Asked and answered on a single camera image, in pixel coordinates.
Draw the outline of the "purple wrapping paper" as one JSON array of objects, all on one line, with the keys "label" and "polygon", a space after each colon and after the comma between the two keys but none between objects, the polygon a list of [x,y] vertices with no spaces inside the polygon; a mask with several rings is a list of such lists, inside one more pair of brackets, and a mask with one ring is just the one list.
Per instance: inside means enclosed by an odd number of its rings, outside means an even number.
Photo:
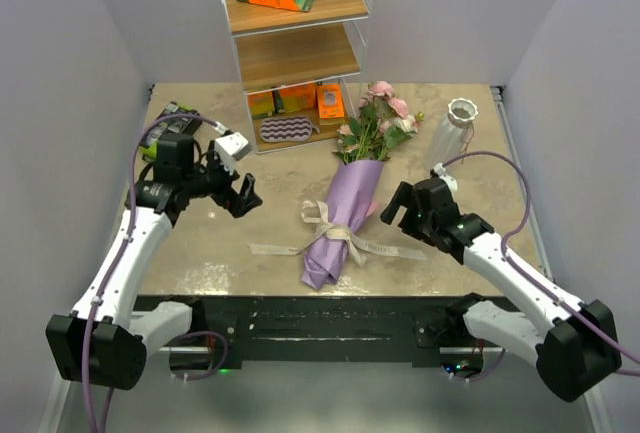
[{"label": "purple wrapping paper", "polygon": [[[375,160],[357,160],[339,166],[325,198],[330,223],[346,226],[353,233],[360,229],[374,209],[373,197],[383,166],[382,161]],[[302,281],[316,290],[325,284],[335,284],[348,253],[345,241],[322,235],[304,253]]]}]

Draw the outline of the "beige printed ribbon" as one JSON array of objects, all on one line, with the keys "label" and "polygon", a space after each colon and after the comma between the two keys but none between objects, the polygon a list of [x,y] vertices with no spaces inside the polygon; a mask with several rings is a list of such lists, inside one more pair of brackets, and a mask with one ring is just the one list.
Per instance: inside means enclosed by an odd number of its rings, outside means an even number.
[{"label": "beige printed ribbon", "polygon": [[333,224],[329,221],[328,205],[322,201],[305,200],[301,205],[300,216],[304,223],[316,226],[313,236],[301,247],[248,243],[251,253],[255,255],[295,256],[307,250],[320,238],[326,238],[329,241],[340,241],[346,244],[349,256],[358,266],[363,266],[366,263],[362,252],[415,261],[427,260],[427,256],[420,250],[372,243],[357,236],[346,224]]}]

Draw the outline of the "pink flower bunch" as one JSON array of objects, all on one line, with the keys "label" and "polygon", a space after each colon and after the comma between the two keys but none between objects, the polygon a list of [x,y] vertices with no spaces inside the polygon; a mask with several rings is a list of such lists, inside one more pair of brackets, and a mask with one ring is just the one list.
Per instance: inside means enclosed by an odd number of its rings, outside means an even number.
[{"label": "pink flower bunch", "polygon": [[357,116],[338,129],[333,155],[344,165],[388,161],[393,149],[418,134],[423,121],[424,114],[411,112],[390,83],[372,82],[360,99]]}]

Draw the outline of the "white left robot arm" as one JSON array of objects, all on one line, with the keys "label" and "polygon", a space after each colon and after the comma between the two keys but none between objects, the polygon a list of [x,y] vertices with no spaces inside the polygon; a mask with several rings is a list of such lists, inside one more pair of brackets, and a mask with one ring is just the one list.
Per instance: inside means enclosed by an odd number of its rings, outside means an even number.
[{"label": "white left robot arm", "polygon": [[165,133],[157,142],[156,159],[134,184],[122,222],[90,287],[67,315],[54,315],[45,335],[61,377],[92,385],[130,390],[139,381],[147,359],[173,339],[200,343],[207,321],[194,312],[191,300],[167,300],[135,317],[134,304],[142,281],[161,244],[180,214],[194,199],[211,198],[240,218],[261,205],[255,178],[243,176],[237,163],[251,150],[238,132],[212,140],[201,161],[190,135]]}]

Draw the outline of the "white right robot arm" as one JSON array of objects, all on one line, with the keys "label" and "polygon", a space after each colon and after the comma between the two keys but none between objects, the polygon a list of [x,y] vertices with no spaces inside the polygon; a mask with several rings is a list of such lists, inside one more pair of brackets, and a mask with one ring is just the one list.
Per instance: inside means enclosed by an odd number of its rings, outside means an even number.
[{"label": "white right robot arm", "polygon": [[449,183],[433,176],[397,187],[381,219],[406,211],[401,231],[488,280],[514,305],[506,311],[469,295],[445,322],[459,346],[487,340],[532,365],[545,386],[572,402],[622,366],[615,320],[601,301],[585,303],[564,291],[504,246],[502,237],[475,213],[463,214]]}]

